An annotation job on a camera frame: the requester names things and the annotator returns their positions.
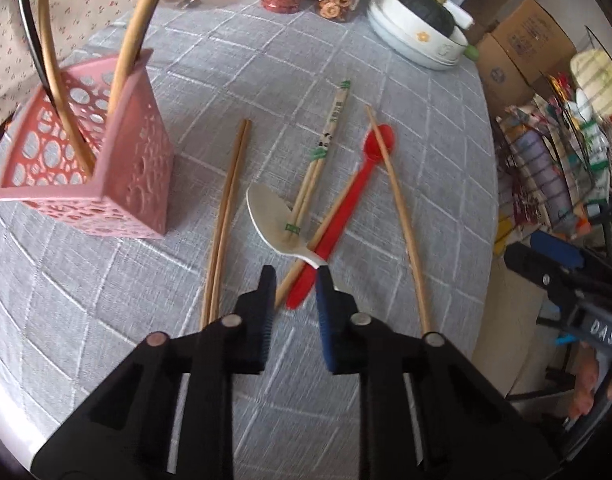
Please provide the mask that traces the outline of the curved bamboo stick in holder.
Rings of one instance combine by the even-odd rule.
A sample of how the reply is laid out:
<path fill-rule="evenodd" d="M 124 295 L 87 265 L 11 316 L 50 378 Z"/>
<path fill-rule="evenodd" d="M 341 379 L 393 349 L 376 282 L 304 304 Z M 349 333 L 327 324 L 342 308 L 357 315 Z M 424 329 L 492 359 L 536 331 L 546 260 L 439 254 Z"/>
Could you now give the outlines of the curved bamboo stick in holder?
<path fill-rule="evenodd" d="M 70 108 L 68 91 L 65 87 L 56 56 L 51 26 L 50 0 L 36 0 L 36 4 L 38 5 L 39 38 L 46 74 L 48 75 L 48 83 L 53 94 L 53 106 L 67 134 L 68 142 L 74 149 L 74 157 L 76 157 L 79 168 L 87 177 L 91 177 L 96 158 L 82 136 L 77 120 L 74 118 Z"/>

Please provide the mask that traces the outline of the cardboard box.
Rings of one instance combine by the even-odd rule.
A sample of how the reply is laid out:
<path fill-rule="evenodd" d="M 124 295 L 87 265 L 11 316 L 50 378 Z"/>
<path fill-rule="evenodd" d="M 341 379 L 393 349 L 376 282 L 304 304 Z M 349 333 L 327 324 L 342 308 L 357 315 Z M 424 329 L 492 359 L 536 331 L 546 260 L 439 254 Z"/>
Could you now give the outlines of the cardboard box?
<path fill-rule="evenodd" d="M 576 48 L 556 20 L 535 0 L 524 0 L 477 44 L 476 62 L 488 113 L 501 116 L 533 96 L 549 99 L 549 78 L 570 72 Z"/>

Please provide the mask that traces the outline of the grey checked tablecloth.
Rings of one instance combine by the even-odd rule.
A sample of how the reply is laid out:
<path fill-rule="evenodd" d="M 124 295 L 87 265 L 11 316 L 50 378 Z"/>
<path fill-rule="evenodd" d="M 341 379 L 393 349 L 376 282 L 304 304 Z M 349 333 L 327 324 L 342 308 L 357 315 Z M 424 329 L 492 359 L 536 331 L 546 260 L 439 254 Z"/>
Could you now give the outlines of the grey checked tablecloth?
<path fill-rule="evenodd" d="M 263 264 L 292 261 L 257 235 L 251 182 L 287 203 L 298 191 L 335 86 L 350 80 L 330 159 L 304 221 L 317 229 L 363 162 L 365 104 L 394 129 L 391 158 L 419 244 L 433 326 L 470 356 L 480 331 L 497 231 L 492 130 L 472 62 L 435 73 L 379 42 L 358 6 L 352 22 L 309 9 L 166 8 L 146 46 L 150 80 L 176 147 L 162 240 L 82 234 L 23 204 L 0 202 L 0 438 L 29 465 L 60 422 L 152 330 L 199 328 L 210 238 L 232 141 L 253 122 L 228 241 L 222 311 L 254 287 Z M 10 137 L 0 145 L 0 173 Z M 400 333 L 420 334 L 413 281 L 391 185 L 371 174 L 331 261 L 335 283 Z M 315 295 L 275 317 L 260 376 L 236 377 L 236 479 L 357 479 L 359 386 L 325 369 Z"/>

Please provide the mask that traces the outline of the white floral bowl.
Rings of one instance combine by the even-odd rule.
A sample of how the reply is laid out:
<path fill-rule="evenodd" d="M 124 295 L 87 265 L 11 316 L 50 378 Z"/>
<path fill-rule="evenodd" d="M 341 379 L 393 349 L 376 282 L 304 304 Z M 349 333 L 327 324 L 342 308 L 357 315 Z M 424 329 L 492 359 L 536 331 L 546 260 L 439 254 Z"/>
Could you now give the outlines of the white floral bowl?
<path fill-rule="evenodd" d="M 384 27 L 406 47 L 443 65 L 459 61 L 469 41 L 446 0 L 382 0 Z"/>

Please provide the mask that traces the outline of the white plastic rice spoon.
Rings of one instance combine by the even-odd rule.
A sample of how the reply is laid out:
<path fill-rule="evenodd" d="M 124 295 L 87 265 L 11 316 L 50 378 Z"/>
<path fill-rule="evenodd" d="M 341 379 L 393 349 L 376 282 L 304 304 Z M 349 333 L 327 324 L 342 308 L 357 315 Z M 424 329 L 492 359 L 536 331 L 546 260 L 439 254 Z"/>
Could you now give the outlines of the white plastic rice spoon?
<path fill-rule="evenodd" d="M 249 185 L 246 204 L 257 233 L 272 250 L 282 256 L 303 260 L 314 269 L 327 265 L 307 247 L 300 235 L 285 230 L 291 211 L 271 188 L 260 183 Z"/>

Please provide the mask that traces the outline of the pink perforated utensil holder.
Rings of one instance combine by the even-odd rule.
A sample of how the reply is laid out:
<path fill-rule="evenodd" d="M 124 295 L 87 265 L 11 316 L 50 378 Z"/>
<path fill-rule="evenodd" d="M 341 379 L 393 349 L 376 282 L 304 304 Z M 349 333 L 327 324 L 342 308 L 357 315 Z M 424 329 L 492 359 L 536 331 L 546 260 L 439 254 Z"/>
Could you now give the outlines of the pink perforated utensil holder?
<path fill-rule="evenodd" d="M 115 110 L 108 107 L 114 55 L 64 68 L 67 126 L 36 88 L 14 123 L 0 200 L 86 234 L 163 237 L 173 148 L 146 70 L 152 54 L 141 52 Z"/>

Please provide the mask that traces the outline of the black stick in holder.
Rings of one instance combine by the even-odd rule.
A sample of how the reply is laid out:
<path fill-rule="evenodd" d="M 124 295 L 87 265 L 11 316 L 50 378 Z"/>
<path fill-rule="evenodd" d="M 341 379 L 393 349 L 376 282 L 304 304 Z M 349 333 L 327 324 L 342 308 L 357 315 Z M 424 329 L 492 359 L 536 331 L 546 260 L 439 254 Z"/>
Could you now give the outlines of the black stick in holder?
<path fill-rule="evenodd" d="M 21 24 L 24 28 L 34 69 L 38 74 L 43 90 L 45 91 L 45 95 L 48 97 L 51 104 L 54 104 L 53 94 L 50 89 L 50 84 L 48 83 L 48 75 L 46 74 L 41 42 L 38 32 L 36 31 L 36 23 L 33 19 L 30 0 L 17 0 L 17 2 L 19 6 Z"/>

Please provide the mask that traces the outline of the plain bamboo chopstick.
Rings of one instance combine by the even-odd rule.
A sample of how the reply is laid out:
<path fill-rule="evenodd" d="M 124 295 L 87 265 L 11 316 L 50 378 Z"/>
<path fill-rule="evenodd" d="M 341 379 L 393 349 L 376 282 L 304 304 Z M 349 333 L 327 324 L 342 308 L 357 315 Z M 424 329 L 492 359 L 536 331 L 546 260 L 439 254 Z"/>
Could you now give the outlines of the plain bamboo chopstick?
<path fill-rule="evenodd" d="M 249 120 L 249 131 L 251 131 L 251 120 Z M 227 249 L 228 249 L 228 242 L 229 242 L 229 237 L 230 237 L 230 230 L 231 230 L 231 221 L 232 221 L 232 214 L 234 214 L 234 210 L 236 209 L 235 207 L 235 202 L 236 202 L 236 193 L 237 193 L 237 187 L 239 186 L 239 177 L 240 177 L 240 172 L 241 169 L 243 168 L 244 165 L 244 159 L 245 159 L 245 152 L 246 152 L 246 145 L 247 145 L 247 141 L 248 141 L 248 136 L 249 136 L 249 131 L 248 131 L 248 135 L 247 135 L 247 139 L 245 142 L 245 150 L 243 151 L 243 156 L 240 162 L 240 168 L 239 168 L 239 174 L 237 175 L 237 180 L 236 180 L 236 185 L 234 188 L 235 194 L 233 196 L 233 200 L 231 203 L 231 210 L 230 210 L 230 215 L 229 215 L 229 221 L 228 221 L 228 227 L 227 227 L 227 240 L 225 241 L 225 244 L 222 245 L 222 248 L 225 250 L 225 253 L 223 254 L 223 261 L 222 261 L 222 268 L 221 268 L 221 276 L 220 276 L 220 290 L 219 290 L 219 304 L 218 304 L 218 318 L 219 318 L 219 313 L 220 313 L 220 292 L 221 292 L 221 283 L 222 283 L 222 278 L 223 278 L 223 269 L 225 268 L 225 256 L 227 255 Z"/>
<path fill-rule="evenodd" d="M 245 150 L 245 142 L 249 131 L 249 120 L 243 119 L 233 144 L 230 166 L 223 185 L 219 211 L 211 240 L 210 257 L 204 287 L 203 305 L 199 329 L 203 330 L 207 325 L 218 317 L 220 276 L 225 250 L 222 245 L 227 240 L 227 227 L 231 210 L 231 203 L 235 194 L 237 175 L 239 174 L 240 162 Z"/>

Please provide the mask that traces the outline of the white plate under bowl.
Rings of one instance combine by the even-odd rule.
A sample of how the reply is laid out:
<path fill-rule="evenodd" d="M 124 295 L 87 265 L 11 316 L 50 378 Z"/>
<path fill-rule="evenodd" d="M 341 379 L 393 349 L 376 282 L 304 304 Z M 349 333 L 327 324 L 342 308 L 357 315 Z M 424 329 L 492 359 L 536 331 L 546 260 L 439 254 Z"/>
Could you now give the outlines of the white plate under bowl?
<path fill-rule="evenodd" d="M 457 26 L 446 37 L 399 0 L 370 0 L 369 23 L 382 41 L 408 61 L 430 70 L 450 70 L 460 62 L 468 40 Z"/>

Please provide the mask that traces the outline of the long bamboo chopstick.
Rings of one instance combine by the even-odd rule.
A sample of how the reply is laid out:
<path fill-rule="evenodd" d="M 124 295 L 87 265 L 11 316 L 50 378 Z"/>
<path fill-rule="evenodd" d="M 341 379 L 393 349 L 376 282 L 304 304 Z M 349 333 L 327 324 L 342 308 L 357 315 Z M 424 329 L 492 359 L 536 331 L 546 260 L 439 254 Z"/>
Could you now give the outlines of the long bamboo chopstick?
<path fill-rule="evenodd" d="M 391 162 L 391 155 L 389 154 L 388 148 L 386 147 L 381 130 L 379 130 L 379 124 L 376 121 L 373 108 L 370 104 L 367 104 L 364 108 L 367 112 L 370 126 L 372 128 L 372 132 L 375 135 L 377 145 L 379 145 L 379 151 L 382 154 L 383 162 L 388 174 L 389 183 L 391 183 L 391 190 L 393 191 L 395 207 L 402 230 L 402 236 L 403 240 L 406 243 L 406 251 L 414 283 L 415 294 L 417 295 L 417 312 L 419 312 L 421 332 L 423 335 L 425 335 L 429 332 L 432 332 L 433 330 L 431 305 L 429 304 L 427 298 L 425 279 L 422 272 L 422 262 L 419 256 L 419 251 L 417 250 L 417 241 L 414 237 L 414 232 L 408 214 L 406 200 L 401 192 L 399 180 L 397 178 L 393 163 Z"/>

